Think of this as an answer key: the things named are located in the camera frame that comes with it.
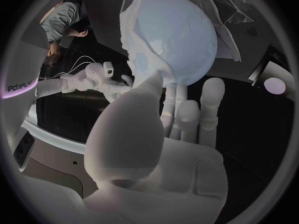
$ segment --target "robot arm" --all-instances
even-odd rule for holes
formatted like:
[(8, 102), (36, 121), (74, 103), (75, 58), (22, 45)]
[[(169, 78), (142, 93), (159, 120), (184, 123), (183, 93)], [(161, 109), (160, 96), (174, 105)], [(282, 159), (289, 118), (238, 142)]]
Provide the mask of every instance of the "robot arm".
[(111, 62), (89, 64), (84, 70), (75, 75), (65, 75), (60, 79), (39, 81), (37, 84), (37, 96), (52, 95), (55, 93), (69, 93), (75, 90), (97, 90), (104, 93), (109, 102), (114, 101), (119, 95), (132, 89), (133, 82), (129, 76), (122, 75), (123, 82), (116, 82), (111, 79), (113, 76), (113, 66)]

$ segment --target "white cable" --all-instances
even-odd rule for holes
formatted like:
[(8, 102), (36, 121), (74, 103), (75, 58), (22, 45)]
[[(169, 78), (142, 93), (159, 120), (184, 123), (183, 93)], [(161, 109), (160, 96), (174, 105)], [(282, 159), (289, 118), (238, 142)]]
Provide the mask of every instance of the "white cable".
[(95, 63), (95, 60), (94, 59), (92, 59), (90, 56), (81, 56), (81, 57), (79, 57), (79, 59), (75, 62), (75, 64), (72, 66), (72, 68), (71, 68), (71, 70), (68, 72), (68, 73), (65, 73), (65, 72), (60, 72), (60, 73), (58, 73), (58, 74), (56, 74), (55, 76), (53, 76), (53, 77), (40, 77), (40, 76), (38, 76), (38, 78), (39, 79), (42, 79), (42, 80), (45, 80), (45, 79), (53, 79), (53, 78), (55, 78), (55, 77), (58, 77), (58, 76), (63, 76), (63, 75), (67, 75), (67, 74), (70, 74), (71, 72), (73, 72), (74, 70), (76, 70), (79, 66), (81, 66), (82, 64), (86, 64), (86, 63), (91, 63), (91, 62), (83, 62), (83, 63), (81, 63), (80, 65), (78, 65), (75, 69), (73, 69), (74, 68), (74, 66), (76, 65), (76, 63), (82, 58), (82, 57), (88, 57), (88, 58), (90, 58), (94, 63)]

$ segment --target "purple light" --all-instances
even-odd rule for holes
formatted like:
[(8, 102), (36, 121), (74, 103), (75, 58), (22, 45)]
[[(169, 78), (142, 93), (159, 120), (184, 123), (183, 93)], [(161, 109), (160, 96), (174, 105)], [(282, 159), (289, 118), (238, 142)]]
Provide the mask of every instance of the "purple light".
[(32, 84), (32, 86), (30, 86), (30, 87), (28, 87), (28, 88), (26, 88), (26, 89), (22, 89), (21, 91), (18, 91), (18, 92), (16, 92), (16, 93), (11, 94), (11, 95), (5, 95), (5, 96), (2, 96), (2, 99), (7, 99), (7, 98), (11, 98), (11, 97), (14, 97), (14, 96), (18, 96), (18, 95), (20, 95), (20, 94), (23, 94), (23, 93), (25, 93), (26, 91), (29, 91), (29, 90), (31, 90), (32, 88), (34, 88), (34, 87), (36, 86), (37, 82), (38, 82), (38, 78), (36, 78), (36, 80), (34, 81), (34, 83)]

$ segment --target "man's hair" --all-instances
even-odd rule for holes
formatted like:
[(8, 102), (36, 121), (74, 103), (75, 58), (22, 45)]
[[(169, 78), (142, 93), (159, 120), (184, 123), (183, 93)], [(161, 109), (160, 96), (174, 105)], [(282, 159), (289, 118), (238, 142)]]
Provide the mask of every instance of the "man's hair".
[(58, 64), (58, 62), (61, 59), (61, 52), (60, 51), (56, 51), (55, 53), (53, 53), (51, 56), (47, 56), (45, 61), (44, 61), (44, 65), (46, 66), (56, 66)]

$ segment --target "person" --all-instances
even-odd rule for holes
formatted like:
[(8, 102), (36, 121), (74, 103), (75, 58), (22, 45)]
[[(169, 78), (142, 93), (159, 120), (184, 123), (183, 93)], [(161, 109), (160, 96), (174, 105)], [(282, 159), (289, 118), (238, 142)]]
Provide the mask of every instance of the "person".
[(40, 21), (45, 30), (50, 49), (44, 64), (55, 66), (61, 59), (59, 42), (64, 36), (85, 37), (88, 30), (79, 32), (69, 28), (78, 21), (88, 21), (87, 12), (83, 0), (63, 0), (53, 7)]

